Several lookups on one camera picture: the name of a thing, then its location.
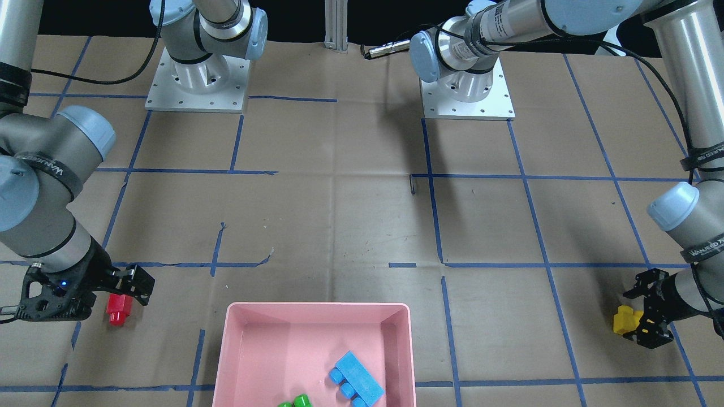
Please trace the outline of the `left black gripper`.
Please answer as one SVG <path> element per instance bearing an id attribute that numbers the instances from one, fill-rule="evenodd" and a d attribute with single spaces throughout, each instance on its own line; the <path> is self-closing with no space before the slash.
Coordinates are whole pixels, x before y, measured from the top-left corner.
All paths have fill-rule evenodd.
<path id="1" fill-rule="evenodd" d="M 633 288 L 622 293 L 624 298 L 644 296 L 644 315 L 636 330 L 623 337 L 639 346 L 655 349 L 673 341 L 670 323 L 684 317 L 685 303 L 675 293 L 675 275 L 653 268 L 635 276 Z"/>

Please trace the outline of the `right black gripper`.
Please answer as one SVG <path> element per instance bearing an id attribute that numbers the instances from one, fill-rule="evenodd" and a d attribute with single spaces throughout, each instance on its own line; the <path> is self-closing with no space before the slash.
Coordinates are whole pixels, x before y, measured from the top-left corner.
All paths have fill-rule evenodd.
<path id="1" fill-rule="evenodd" d="M 67 270 L 50 273 L 31 265 L 25 273 L 16 318 L 27 322 L 83 321 L 90 317 L 95 291 L 127 295 L 148 306 L 155 278 L 137 263 L 119 270 L 92 240 L 86 255 Z"/>

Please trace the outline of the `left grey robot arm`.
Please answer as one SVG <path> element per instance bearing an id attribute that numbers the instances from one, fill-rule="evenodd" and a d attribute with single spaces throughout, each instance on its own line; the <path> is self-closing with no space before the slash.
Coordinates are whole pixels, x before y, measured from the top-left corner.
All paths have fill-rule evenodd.
<path id="1" fill-rule="evenodd" d="M 722 337 L 722 33 L 715 1 L 473 1 L 461 16 L 411 38 L 422 95 L 442 93 L 448 111 L 481 108 L 502 88 L 494 69 L 528 45 L 590 43 L 606 55 L 568 55 L 561 75 L 525 80 L 524 113 L 553 124 L 589 124 L 613 150 L 611 170 L 641 176 L 659 193 L 641 204 L 645 230 L 672 240 L 683 267 L 635 276 L 613 331 L 644 348 L 673 341 L 673 324 L 709 320 Z"/>

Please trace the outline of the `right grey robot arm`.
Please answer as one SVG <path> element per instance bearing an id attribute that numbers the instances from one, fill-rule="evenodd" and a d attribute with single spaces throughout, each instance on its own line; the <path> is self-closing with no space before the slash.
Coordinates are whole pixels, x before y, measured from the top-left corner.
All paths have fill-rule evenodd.
<path id="1" fill-rule="evenodd" d="M 2 244 L 29 264 L 3 324 L 83 321 L 99 291 L 146 306 L 155 285 L 139 265 L 116 268 L 67 208 L 116 142 L 109 121 L 76 105 L 52 118 L 24 111 L 43 6 L 2 2 Z M 247 1 L 153 1 L 150 13 L 182 93 L 218 90 L 229 57 L 257 60 L 265 49 L 268 16 Z"/>

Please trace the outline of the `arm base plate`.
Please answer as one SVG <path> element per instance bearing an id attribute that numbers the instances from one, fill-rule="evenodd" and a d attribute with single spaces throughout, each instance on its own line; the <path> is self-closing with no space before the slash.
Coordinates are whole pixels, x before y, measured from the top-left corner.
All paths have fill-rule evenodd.
<path id="1" fill-rule="evenodd" d="M 484 74 L 458 72 L 442 80 L 419 80 L 424 118 L 512 120 L 514 103 L 500 59 Z"/>
<path id="2" fill-rule="evenodd" d="M 251 66 L 248 59 L 219 54 L 197 64 L 181 64 L 165 49 L 145 108 L 163 112 L 243 114 Z"/>

